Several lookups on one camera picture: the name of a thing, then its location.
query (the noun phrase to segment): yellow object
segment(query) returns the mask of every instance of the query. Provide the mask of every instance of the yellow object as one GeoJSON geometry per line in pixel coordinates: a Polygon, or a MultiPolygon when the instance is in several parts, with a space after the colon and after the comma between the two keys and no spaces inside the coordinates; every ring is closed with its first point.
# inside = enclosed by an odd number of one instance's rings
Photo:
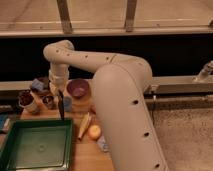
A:
{"type": "Polygon", "coordinates": [[[92,125],[88,129],[88,135],[92,140],[97,140],[101,136],[101,128],[99,125],[92,125]]]}
{"type": "Polygon", "coordinates": [[[89,112],[86,115],[84,115],[84,117],[83,117],[83,119],[81,121],[80,129],[79,129],[79,133],[78,133],[78,139],[81,140],[81,138],[83,137],[85,131],[89,127],[89,124],[90,124],[91,120],[92,120],[92,116],[90,116],[89,112]]]}

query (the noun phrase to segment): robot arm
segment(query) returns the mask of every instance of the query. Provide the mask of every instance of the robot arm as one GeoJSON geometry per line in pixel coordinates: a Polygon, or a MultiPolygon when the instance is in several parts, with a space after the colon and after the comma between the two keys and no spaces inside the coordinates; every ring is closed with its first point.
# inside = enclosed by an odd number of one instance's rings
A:
{"type": "Polygon", "coordinates": [[[168,171],[143,97],[152,79],[149,64],[129,55],[73,49],[68,41],[45,47],[50,80],[60,86],[69,65],[95,73],[92,97],[115,170],[168,171]]]}

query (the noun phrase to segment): purple bowl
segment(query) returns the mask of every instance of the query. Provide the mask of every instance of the purple bowl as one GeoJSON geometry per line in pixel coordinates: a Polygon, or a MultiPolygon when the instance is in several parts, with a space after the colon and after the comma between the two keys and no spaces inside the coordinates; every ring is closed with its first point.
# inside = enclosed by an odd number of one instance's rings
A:
{"type": "Polygon", "coordinates": [[[75,98],[85,96],[89,91],[89,83],[84,79],[75,79],[67,84],[67,92],[75,98]]]}

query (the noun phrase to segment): toy food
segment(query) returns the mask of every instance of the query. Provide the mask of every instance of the toy food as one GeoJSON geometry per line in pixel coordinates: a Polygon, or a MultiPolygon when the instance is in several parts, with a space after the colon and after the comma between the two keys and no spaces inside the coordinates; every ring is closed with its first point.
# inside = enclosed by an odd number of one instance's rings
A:
{"type": "Polygon", "coordinates": [[[92,140],[97,140],[101,136],[101,128],[99,125],[91,125],[88,128],[88,136],[92,140]]]}

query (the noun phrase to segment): tray rim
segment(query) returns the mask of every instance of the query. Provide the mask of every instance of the tray rim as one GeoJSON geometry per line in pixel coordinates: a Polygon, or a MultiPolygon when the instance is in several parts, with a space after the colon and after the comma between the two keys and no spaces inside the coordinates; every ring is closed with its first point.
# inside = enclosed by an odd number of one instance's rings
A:
{"type": "MultiPolygon", "coordinates": [[[[7,146],[9,146],[11,144],[11,142],[9,142],[10,140],[13,140],[14,137],[13,137],[13,134],[16,132],[14,129],[17,129],[18,128],[36,128],[38,127],[37,125],[31,125],[30,127],[26,127],[26,125],[24,125],[23,127],[20,126],[22,123],[24,124],[42,124],[42,126],[39,126],[39,127],[51,127],[51,124],[56,127],[56,126],[66,126],[69,124],[69,132],[70,132],[70,137],[68,137],[68,144],[70,145],[67,145],[66,147],[66,150],[65,150],[65,160],[64,160],[64,165],[63,165],[63,169],[66,171],[69,169],[70,165],[71,165],[71,162],[72,162],[72,157],[71,157],[71,154],[72,154],[72,147],[73,147],[73,129],[74,129],[74,122],[73,122],[73,119],[72,118],[65,118],[65,120],[61,120],[59,118],[45,118],[45,119],[23,119],[23,120],[17,120],[15,122],[13,122],[11,125],[10,125],[10,128],[9,128],[9,131],[4,139],[4,142],[0,148],[0,163],[2,162],[2,155],[4,154],[4,150],[6,150],[7,146]]],[[[0,165],[0,170],[2,170],[2,168],[4,168],[5,165],[8,165],[8,162],[9,161],[6,161],[6,163],[4,163],[3,165],[1,164],[0,165]]]]}

